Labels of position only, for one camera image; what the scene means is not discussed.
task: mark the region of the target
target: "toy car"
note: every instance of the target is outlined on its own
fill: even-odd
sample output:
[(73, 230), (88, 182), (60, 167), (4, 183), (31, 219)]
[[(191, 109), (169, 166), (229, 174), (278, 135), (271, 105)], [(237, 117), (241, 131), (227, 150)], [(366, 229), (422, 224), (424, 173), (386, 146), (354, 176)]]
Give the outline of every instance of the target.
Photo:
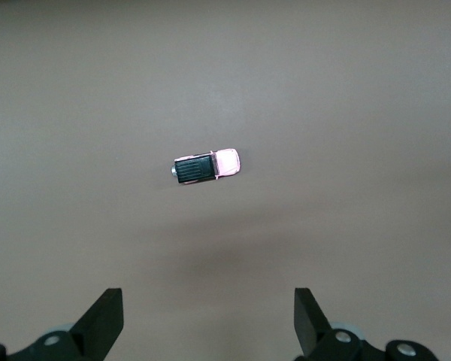
[(233, 175), (240, 169), (241, 161), (236, 149), (223, 149), (177, 158), (171, 171), (179, 183), (190, 184)]

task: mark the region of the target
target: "black mechanical part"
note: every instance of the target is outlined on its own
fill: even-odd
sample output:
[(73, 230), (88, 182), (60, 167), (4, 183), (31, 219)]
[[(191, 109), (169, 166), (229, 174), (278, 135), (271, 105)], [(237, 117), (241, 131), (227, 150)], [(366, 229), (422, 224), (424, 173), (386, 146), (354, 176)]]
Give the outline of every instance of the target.
[(213, 154), (175, 162), (179, 183), (208, 181), (216, 178), (216, 160)]
[(121, 289), (108, 289), (70, 331), (41, 336), (27, 348), (7, 355), (0, 344), (0, 361), (102, 361), (123, 328)]
[(295, 361), (438, 361), (417, 342), (394, 340), (381, 351), (350, 331), (332, 329), (307, 288), (295, 289), (294, 327), (304, 353)]

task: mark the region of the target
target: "pink car hood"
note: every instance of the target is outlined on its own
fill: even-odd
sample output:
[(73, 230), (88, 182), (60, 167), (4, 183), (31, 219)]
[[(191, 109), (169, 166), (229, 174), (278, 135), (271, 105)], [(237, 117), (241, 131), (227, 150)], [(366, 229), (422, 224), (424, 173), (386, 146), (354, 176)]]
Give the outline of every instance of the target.
[(241, 161), (236, 149), (224, 149), (216, 152), (219, 177), (236, 174), (241, 169)]

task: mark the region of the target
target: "screw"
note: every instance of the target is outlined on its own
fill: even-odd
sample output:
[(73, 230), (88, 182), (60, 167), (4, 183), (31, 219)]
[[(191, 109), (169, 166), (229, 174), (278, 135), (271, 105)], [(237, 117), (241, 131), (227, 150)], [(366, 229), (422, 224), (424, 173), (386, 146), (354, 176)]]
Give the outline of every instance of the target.
[(336, 333), (336, 339), (346, 344), (348, 342), (351, 342), (351, 336), (349, 336), (349, 334), (345, 333), (344, 331), (339, 331), (338, 333)]
[(44, 342), (45, 346), (51, 346), (53, 344), (56, 344), (58, 341), (60, 340), (59, 336), (50, 336), (49, 338), (47, 338)]
[(398, 351), (406, 356), (415, 356), (416, 355), (416, 351), (413, 349), (412, 346), (410, 346), (408, 344), (399, 344)]

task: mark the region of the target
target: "metal screw head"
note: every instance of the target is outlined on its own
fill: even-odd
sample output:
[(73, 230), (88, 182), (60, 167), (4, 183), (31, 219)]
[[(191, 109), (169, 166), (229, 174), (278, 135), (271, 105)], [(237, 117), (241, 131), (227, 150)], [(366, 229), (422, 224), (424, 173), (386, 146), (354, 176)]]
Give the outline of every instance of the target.
[(415, 356), (416, 355), (416, 351), (413, 349), (412, 346), (410, 346), (408, 344), (399, 344), (398, 351), (406, 356)]
[(336, 339), (340, 342), (348, 343), (351, 342), (351, 336), (344, 331), (339, 331), (336, 333)]
[(56, 344), (59, 340), (60, 340), (60, 337), (59, 337), (59, 336), (50, 336), (49, 338), (47, 338), (47, 339), (44, 341), (44, 345), (45, 345), (45, 346), (51, 346), (51, 345), (53, 345), (53, 344)]

